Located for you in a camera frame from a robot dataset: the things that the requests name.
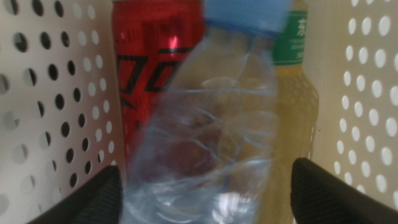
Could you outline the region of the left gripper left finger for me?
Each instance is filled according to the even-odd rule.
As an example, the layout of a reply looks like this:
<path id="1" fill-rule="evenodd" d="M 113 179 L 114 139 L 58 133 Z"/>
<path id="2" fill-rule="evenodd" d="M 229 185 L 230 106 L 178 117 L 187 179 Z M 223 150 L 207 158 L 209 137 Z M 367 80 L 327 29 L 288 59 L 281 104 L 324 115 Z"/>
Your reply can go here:
<path id="1" fill-rule="evenodd" d="M 29 224 L 118 224 L 122 181 L 117 166 L 107 166 Z"/>

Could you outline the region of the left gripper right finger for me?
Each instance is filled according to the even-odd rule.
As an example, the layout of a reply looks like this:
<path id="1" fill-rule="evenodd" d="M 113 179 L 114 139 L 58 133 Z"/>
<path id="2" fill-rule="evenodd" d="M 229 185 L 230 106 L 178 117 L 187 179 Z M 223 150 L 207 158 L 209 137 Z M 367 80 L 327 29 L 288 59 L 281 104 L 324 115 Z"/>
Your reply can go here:
<path id="1" fill-rule="evenodd" d="M 290 204 L 298 224 L 397 224 L 397 211 L 306 158 L 292 166 Z"/>

